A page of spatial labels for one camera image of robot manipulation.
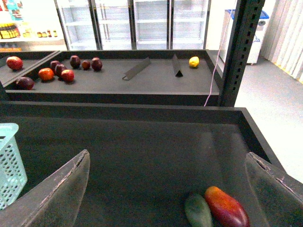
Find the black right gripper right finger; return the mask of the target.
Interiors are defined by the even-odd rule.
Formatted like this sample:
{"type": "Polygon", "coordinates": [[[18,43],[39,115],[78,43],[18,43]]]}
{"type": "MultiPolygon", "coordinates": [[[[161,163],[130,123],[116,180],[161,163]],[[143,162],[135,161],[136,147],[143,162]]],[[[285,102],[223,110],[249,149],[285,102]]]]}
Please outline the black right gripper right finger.
{"type": "Polygon", "coordinates": [[[303,225],[303,184],[258,155],[245,159],[246,175],[268,227],[303,225]]]}

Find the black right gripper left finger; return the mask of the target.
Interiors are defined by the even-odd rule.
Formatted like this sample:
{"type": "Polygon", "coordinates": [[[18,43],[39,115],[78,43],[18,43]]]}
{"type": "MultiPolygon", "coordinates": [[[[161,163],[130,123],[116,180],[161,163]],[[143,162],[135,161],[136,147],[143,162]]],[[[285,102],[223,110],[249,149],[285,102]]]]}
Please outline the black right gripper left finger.
{"type": "Polygon", "coordinates": [[[2,227],[72,227],[87,188],[90,154],[81,151],[0,212],[2,227]]]}

